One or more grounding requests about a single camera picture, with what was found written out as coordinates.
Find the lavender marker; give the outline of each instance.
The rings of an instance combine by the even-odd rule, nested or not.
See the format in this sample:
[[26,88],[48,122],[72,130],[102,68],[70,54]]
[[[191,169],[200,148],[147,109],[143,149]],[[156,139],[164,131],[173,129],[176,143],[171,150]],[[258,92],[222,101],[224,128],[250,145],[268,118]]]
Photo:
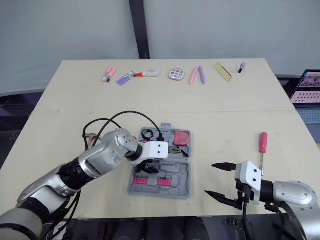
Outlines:
[[238,73],[241,73],[242,70],[246,67],[246,65],[247,64],[245,62],[242,62],[241,65],[240,65],[240,69],[239,69]]

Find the open tool case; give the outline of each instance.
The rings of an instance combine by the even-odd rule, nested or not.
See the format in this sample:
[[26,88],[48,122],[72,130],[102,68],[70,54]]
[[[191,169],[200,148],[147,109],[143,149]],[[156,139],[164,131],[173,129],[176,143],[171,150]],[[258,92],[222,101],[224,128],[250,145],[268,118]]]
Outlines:
[[[142,128],[139,133],[139,141],[142,138],[143,130],[150,129],[153,137],[150,141],[156,141],[159,133],[156,128]],[[179,148],[189,156],[191,155],[191,133],[188,130],[171,129],[171,124],[162,123],[160,128],[164,141],[170,147],[174,145],[174,133],[185,132],[189,135],[187,145],[180,145]],[[128,193],[132,195],[154,196],[171,199],[188,199],[191,195],[191,165],[189,157],[183,153],[169,153],[168,159],[155,159],[152,166],[157,168],[159,173],[149,174],[144,171],[136,172],[136,167],[132,167],[128,185]]]

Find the pink highlighter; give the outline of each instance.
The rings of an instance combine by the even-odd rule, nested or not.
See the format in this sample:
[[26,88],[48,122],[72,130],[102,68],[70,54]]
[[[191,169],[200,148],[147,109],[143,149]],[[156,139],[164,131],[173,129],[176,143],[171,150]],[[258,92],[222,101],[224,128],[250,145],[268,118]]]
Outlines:
[[192,75],[190,77],[190,80],[189,80],[189,84],[190,85],[194,83],[196,75],[197,75],[197,72],[198,72],[198,69],[199,68],[197,66],[194,68],[193,73],[192,73]]

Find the floor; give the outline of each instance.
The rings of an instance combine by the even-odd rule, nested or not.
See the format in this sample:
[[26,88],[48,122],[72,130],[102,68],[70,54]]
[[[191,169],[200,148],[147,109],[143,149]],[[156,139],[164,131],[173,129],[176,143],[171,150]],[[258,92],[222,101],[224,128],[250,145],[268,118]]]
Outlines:
[[42,94],[0,97],[0,169]]

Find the purple marker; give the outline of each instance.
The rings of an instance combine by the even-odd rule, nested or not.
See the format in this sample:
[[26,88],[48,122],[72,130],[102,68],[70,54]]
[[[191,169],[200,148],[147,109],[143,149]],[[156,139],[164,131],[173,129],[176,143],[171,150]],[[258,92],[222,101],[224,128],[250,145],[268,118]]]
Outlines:
[[205,76],[205,72],[204,72],[204,68],[202,66],[199,66],[199,74],[200,74],[200,79],[202,84],[206,83],[206,76]]
[[246,65],[247,64],[245,62],[242,62],[241,65],[240,65],[240,69],[239,69],[238,73],[241,73],[242,70],[246,67]]
[[135,73],[133,71],[129,72],[127,75],[120,78],[118,81],[116,81],[120,86],[128,82],[130,79],[132,79],[135,76]]

